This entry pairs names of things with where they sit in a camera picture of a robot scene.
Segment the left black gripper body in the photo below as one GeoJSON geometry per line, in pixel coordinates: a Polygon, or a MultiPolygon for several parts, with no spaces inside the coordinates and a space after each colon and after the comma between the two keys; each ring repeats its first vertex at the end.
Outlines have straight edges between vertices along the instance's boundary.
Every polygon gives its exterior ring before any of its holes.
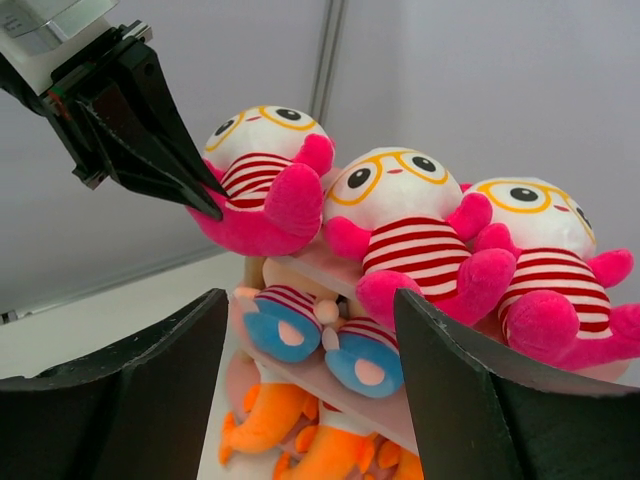
{"type": "Polygon", "coordinates": [[[58,67],[52,85],[42,94],[36,94],[14,67],[1,56],[1,88],[16,98],[27,109],[47,119],[76,162],[73,174],[91,189],[109,173],[107,152],[98,136],[97,127],[77,103],[82,93],[95,93],[107,81],[119,88],[119,56],[131,42],[148,46],[151,29],[137,20],[125,26],[111,27],[96,40],[58,67]]]}

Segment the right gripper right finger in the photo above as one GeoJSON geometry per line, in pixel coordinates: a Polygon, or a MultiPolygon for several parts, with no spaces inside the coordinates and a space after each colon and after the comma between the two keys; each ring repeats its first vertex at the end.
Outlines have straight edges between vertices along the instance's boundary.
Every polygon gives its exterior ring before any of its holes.
{"type": "Polygon", "coordinates": [[[394,313],[427,478],[638,478],[638,388],[539,363],[409,290],[394,313]]]}

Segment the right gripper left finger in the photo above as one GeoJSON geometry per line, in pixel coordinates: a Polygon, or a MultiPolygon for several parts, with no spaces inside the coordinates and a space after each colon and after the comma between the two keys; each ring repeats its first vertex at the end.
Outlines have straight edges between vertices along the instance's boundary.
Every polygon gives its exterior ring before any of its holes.
{"type": "Polygon", "coordinates": [[[196,478],[228,308],[212,289],[100,350],[2,380],[2,478],[196,478]]]}

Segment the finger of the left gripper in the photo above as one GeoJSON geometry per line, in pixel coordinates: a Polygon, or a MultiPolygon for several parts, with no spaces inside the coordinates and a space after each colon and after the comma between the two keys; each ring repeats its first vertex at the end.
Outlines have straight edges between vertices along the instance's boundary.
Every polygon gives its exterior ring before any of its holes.
{"type": "Polygon", "coordinates": [[[177,110],[156,52],[142,42],[129,43],[119,56],[119,83],[143,128],[142,138],[131,145],[141,155],[145,176],[184,193],[200,196],[208,187],[225,195],[177,110]]]}
{"type": "Polygon", "coordinates": [[[202,158],[189,156],[129,103],[119,86],[107,81],[77,103],[97,127],[107,152],[109,173],[135,193],[188,206],[216,221],[221,207],[210,192],[219,187],[202,158]]]}

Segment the white glasses plush face up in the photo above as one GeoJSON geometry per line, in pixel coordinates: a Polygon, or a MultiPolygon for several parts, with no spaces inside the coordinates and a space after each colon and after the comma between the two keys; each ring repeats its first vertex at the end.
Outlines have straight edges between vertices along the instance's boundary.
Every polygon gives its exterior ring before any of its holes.
{"type": "Polygon", "coordinates": [[[335,143],[308,114],[284,106],[248,108],[209,137],[203,160],[223,188],[216,221],[188,212],[214,243],[244,256],[281,256],[306,247],[322,223],[322,179],[335,143]]]}

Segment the white glasses plush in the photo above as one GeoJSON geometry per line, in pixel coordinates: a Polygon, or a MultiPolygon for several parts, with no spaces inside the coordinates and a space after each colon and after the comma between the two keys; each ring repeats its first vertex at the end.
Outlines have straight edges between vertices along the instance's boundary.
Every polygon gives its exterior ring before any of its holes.
{"type": "Polygon", "coordinates": [[[504,248],[516,258],[496,307],[509,347],[567,371],[638,357],[639,306],[613,306],[607,294],[631,273],[629,250],[597,253],[583,209],[547,181],[497,177],[465,191],[485,196],[493,211],[474,249],[504,248]]]}

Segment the white plush face down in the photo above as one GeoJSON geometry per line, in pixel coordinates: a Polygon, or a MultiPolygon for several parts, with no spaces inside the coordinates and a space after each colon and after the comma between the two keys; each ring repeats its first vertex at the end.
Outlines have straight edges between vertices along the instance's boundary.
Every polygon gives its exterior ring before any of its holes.
{"type": "Polygon", "coordinates": [[[335,255],[360,264],[355,296],[379,324],[395,327],[395,295],[408,289],[472,326],[497,306],[516,268],[514,254],[502,247],[469,248],[492,213],[485,196],[464,194],[434,158],[381,147],[333,180],[323,234],[335,255]]]}

